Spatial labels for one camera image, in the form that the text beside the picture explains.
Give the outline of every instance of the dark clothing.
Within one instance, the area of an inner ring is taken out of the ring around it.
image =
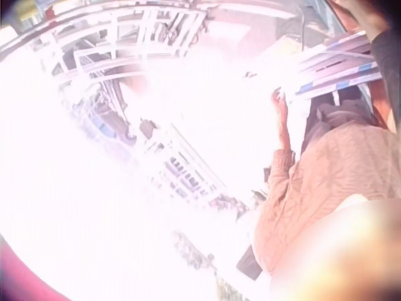
[[[329,131],[349,122],[376,125],[374,116],[364,99],[344,100],[341,105],[322,103],[316,111],[318,121],[305,135],[301,154]]]
[[[146,139],[151,139],[153,137],[153,131],[157,129],[157,125],[151,120],[143,120],[139,125],[139,129],[145,135]]]
[[[389,30],[378,35],[372,42],[374,55],[386,83],[387,95],[393,109],[395,124],[400,123],[400,72],[401,38]]]
[[[397,35],[388,31],[372,44],[397,120],[400,43]],[[399,138],[370,125],[368,115],[354,111],[354,103],[347,105],[346,114],[335,112],[339,107],[326,106],[330,119],[323,123],[327,128],[317,128],[318,139],[307,146],[294,166],[292,151],[274,153],[269,196],[261,205],[253,241],[256,259],[266,272],[274,273],[299,234],[334,212],[348,197],[401,198]]]

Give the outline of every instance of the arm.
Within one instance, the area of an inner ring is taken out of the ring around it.
[[[355,17],[372,43],[374,55],[382,72],[396,124],[400,122],[400,35],[391,29],[390,23],[372,0],[336,0]]]
[[[285,96],[278,90],[273,92],[271,101],[276,110],[277,141],[269,176],[269,199],[279,201],[285,196],[288,187],[289,169],[293,165],[293,151],[287,128],[288,108]]]

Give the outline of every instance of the hand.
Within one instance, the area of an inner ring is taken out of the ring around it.
[[[271,103],[276,111],[276,123],[286,125],[288,118],[288,107],[285,94],[280,94],[280,92],[281,88],[275,89],[271,95]]]
[[[350,9],[350,6],[354,1],[357,0],[332,0],[335,4],[338,4],[339,6],[345,8],[345,9]]]
[[[365,12],[376,11],[374,4],[375,0],[332,0],[335,4],[349,10],[349,12],[354,13],[357,10],[362,10]]]

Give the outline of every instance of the blurred object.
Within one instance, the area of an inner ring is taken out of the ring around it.
[[[220,277],[216,277],[218,301],[249,301],[243,297],[234,287]]]
[[[11,40],[15,39],[17,36],[18,36],[18,34],[15,32],[15,30],[12,27],[10,27],[10,26],[7,26],[5,28],[2,27],[0,30],[0,46],[10,42]]]
[[[249,208],[237,200],[236,198],[232,198],[226,196],[224,194],[219,195],[215,199],[209,202],[209,206],[211,208],[216,208],[217,210],[236,210],[239,213],[245,213],[249,210]]]
[[[103,124],[115,131],[115,137],[118,136],[121,141],[127,145],[135,145],[136,137],[131,137],[129,135],[127,123],[108,105],[99,105],[98,107],[95,107],[94,113],[95,115],[93,118],[103,120]]]
[[[30,18],[32,15],[37,13],[37,5],[35,0],[15,1],[13,6],[16,16],[20,20]]]
[[[262,268],[256,262],[252,246],[249,246],[237,263],[237,269],[254,281],[262,274]]]
[[[0,235],[0,299],[68,301],[36,276]]]
[[[293,243],[270,300],[401,300],[400,201],[351,198]]]
[[[212,260],[214,259],[213,254],[208,254],[207,257],[204,256],[181,231],[174,231],[173,238],[175,241],[175,249],[187,262],[189,267],[192,267],[195,270],[199,270],[201,268],[212,268],[216,270],[212,264]]]
[[[56,14],[52,6],[46,8],[46,10],[44,11],[44,17],[46,18],[47,21],[54,19],[55,16]]]
[[[360,30],[359,24],[350,12],[333,0],[329,0],[328,3],[333,8],[346,31],[354,32]],[[395,133],[395,121],[383,80],[370,82],[368,83],[368,87],[372,95],[372,105],[375,108],[375,115],[379,120],[383,120],[386,123],[386,128]]]
[[[271,174],[271,166],[270,167],[265,167],[263,169],[263,174],[264,174],[264,182],[268,183],[269,182],[269,178],[270,178],[270,174]]]
[[[1,27],[5,28],[7,25],[10,25],[10,27],[16,32],[18,36],[24,32],[24,25],[15,15],[15,12],[13,10],[10,10],[10,12],[1,19]]]
[[[267,200],[267,197],[263,193],[255,190],[252,190],[252,192],[254,193],[254,197],[257,199],[258,202],[264,202],[265,200]]]
[[[155,122],[144,119],[141,121],[139,129],[145,135],[146,139],[149,140],[152,138],[154,130],[159,129],[159,127],[155,124]]]
[[[276,25],[276,37],[291,38],[306,48],[312,48],[330,38],[327,25],[321,16],[311,6],[300,5],[301,14],[291,19],[278,19]]]

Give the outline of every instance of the person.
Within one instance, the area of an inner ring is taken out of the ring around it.
[[[398,124],[401,40],[396,27],[391,26],[374,1],[336,2],[365,29]],[[271,101],[278,139],[268,182],[269,196],[261,206],[253,249],[261,268],[274,276],[293,241],[317,221],[353,200],[401,198],[401,152],[396,134],[375,126],[366,111],[355,110],[359,104],[346,102],[339,108],[323,108],[326,119],[317,125],[295,163],[285,95],[277,89]]]

